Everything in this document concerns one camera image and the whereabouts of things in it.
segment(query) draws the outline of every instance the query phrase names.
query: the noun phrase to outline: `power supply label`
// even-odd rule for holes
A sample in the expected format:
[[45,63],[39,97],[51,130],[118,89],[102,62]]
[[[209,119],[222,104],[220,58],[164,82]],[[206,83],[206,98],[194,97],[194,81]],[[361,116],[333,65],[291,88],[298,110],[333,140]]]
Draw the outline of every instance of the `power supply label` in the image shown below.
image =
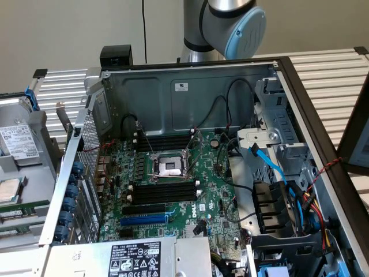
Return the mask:
[[159,277],[160,241],[113,245],[108,277]]

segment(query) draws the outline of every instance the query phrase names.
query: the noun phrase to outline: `yellow wire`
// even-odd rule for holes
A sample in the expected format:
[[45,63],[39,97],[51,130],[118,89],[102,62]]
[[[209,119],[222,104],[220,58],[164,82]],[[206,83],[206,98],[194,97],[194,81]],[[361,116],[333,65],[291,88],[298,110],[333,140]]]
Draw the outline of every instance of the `yellow wire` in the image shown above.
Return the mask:
[[[319,204],[318,204],[318,202],[317,202],[317,200],[316,200],[316,199],[314,199],[314,204],[315,204],[315,206],[317,206],[317,208],[321,211],[321,209],[320,209],[320,207],[319,207]],[[325,238],[326,238],[326,241],[327,241],[327,245],[328,245],[328,247],[330,247],[330,242],[329,242],[329,239],[328,239],[327,229],[325,229]]]

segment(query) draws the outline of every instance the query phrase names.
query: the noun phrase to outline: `black box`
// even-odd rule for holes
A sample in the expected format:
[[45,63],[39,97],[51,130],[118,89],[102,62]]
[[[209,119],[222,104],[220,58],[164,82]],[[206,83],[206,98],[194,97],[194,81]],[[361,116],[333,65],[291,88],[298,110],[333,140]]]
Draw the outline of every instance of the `black box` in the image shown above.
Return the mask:
[[104,46],[100,53],[100,65],[103,69],[110,66],[133,65],[131,45]]

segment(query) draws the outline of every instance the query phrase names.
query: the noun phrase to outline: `black ram slot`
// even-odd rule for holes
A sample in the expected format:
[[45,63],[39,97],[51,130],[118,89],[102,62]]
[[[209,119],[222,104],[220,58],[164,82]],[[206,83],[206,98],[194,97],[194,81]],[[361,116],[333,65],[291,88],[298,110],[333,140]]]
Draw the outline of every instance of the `black ram slot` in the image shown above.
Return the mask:
[[134,198],[137,199],[146,199],[151,197],[176,197],[181,195],[195,195],[195,191],[186,191],[186,192],[160,192],[160,193],[151,193],[151,194],[133,194]]
[[194,187],[194,182],[178,182],[178,183],[158,183],[154,185],[141,185],[135,186],[134,190],[147,190],[147,189],[172,189],[172,188],[188,188]]
[[196,201],[196,195],[183,195],[176,197],[150,197],[148,199],[134,199],[134,205],[156,204],[156,203],[171,203],[171,202],[184,202],[184,201]]
[[[190,135],[149,137],[150,145],[154,151],[184,149],[191,140]],[[138,152],[148,152],[150,147],[145,138],[138,138]]]
[[134,186],[133,189],[133,203],[135,205],[194,200],[196,200],[194,182]]
[[[157,152],[157,151],[169,151],[169,150],[180,150],[180,149],[185,149],[185,147],[187,146],[186,145],[165,145],[165,146],[162,146],[162,147],[152,147],[153,151],[154,152]],[[138,146],[137,147],[137,152],[150,152],[151,149],[148,145],[143,145],[143,146]]]
[[142,195],[145,194],[147,196],[150,196],[151,194],[160,194],[160,193],[187,193],[187,192],[195,192],[194,188],[188,187],[188,188],[172,188],[170,189],[170,191],[168,191],[168,189],[148,189],[148,190],[135,190],[134,194],[135,195]]

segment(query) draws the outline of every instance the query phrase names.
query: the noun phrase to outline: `circuit board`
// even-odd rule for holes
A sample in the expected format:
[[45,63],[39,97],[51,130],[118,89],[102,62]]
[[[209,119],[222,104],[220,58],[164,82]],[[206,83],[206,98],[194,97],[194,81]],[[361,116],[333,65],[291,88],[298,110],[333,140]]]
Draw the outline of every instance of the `circuit board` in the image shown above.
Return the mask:
[[[198,148],[190,150],[192,157],[200,154],[192,169],[193,177],[200,181],[197,189],[201,190],[201,195],[198,200],[166,204],[165,210],[171,214],[169,222],[130,226],[133,228],[134,239],[170,236],[186,238],[188,235],[193,237],[193,227],[200,220],[205,220],[210,249],[219,252],[225,258],[239,259],[242,243],[235,247],[236,238],[240,242],[243,241],[240,237],[239,225],[227,221],[219,207],[220,200],[223,202],[223,207],[226,207],[232,200],[234,188],[219,177],[214,167],[220,166],[224,174],[224,169],[227,168],[227,152],[223,149],[219,165],[217,165],[218,149],[210,146],[210,141],[213,139],[220,141],[220,135],[203,132],[202,154]],[[115,141],[114,145],[107,150],[106,155],[109,155],[112,160],[108,173],[109,178],[116,180],[119,176],[119,184],[115,184],[114,194],[111,194],[111,188],[106,183],[100,199],[103,209],[100,242],[124,239],[120,237],[120,231],[124,229],[121,227],[120,219],[123,216],[122,208],[130,205],[126,197],[129,184],[132,182],[148,184],[150,173],[152,173],[150,152],[136,152],[132,140]],[[228,215],[233,219],[238,219],[237,210],[233,205]]]

